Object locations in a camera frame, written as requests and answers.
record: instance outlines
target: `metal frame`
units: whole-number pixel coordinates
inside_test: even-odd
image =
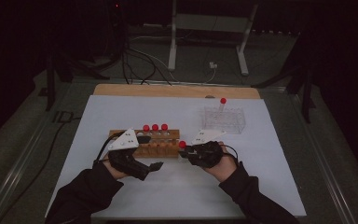
[[[301,103],[298,98],[298,95],[289,94],[290,100],[292,102],[293,108],[296,111],[298,122],[302,124],[302,127],[305,131],[305,135],[310,140],[311,147],[313,149],[314,156],[318,163],[318,167],[322,173],[322,177],[324,178],[324,182],[330,192],[331,198],[333,199],[334,204],[336,205],[336,209],[341,218],[343,224],[356,224],[356,220],[349,208],[345,197],[342,193],[341,187],[339,186],[336,178],[334,177],[333,171],[330,169],[330,166],[327,162],[327,159],[324,155],[324,152],[319,145],[316,137],[314,136],[312,130],[308,127],[307,123],[302,117],[301,113]]]
[[[172,36],[170,58],[168,61],[168,69],[175,70],[176,66],[176,29],[191,29],[191,30],[209,30],[209,31],[223,31],[223,32],[241,32],[243,33],[242,42],[236,47],[238,62],[240,64],[241,74],[243,76],[249,75],[248,66],[246,64],[243,51],[252,30],[255,13],[258,5],[253,5],[251,14],[248,18],[231,18],[231,17],[213,17],[201,15],[180,14],[176,11],[176,0],[172,1]]]

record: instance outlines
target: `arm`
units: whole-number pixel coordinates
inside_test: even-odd
[[[90,223],[92,213],[109,206],[123,186],[117,179],[124,176],[108,161],[82,171],[71,183],[58,190],[45,222]]]
[[[242,212],[262,223],[299,223],[288,211],[260,193],[258,178],[249,176],[240,162],[224,156],[221,161],[205,171],[220,182],[219,187],[240,206]]]

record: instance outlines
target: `wooden test tube rack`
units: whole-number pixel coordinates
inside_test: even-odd
[[[175,158],[179,150],[179,130],[148,131],[134,130],[137,136],[150,136],[147,144],[140,144],[132,154],[135,158]],[[111,130],[109,136],[114,133],[125,132],[125,130]]]

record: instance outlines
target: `black sleeve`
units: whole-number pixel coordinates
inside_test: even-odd
[[[242,162],[219,187],[238,204],[242,212],[262,223],[299,223],[288,211],[260,193],[258,178],[249,176]]]
[[[100,162],[58,190],[45,223],[90,223],[90,215],[107,208],[122,186]]]

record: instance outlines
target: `transparent container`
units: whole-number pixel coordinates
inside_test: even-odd
[[[245,116],[242,108],[205,107],[203,129],[222,130],[227,133],[242,133]]]

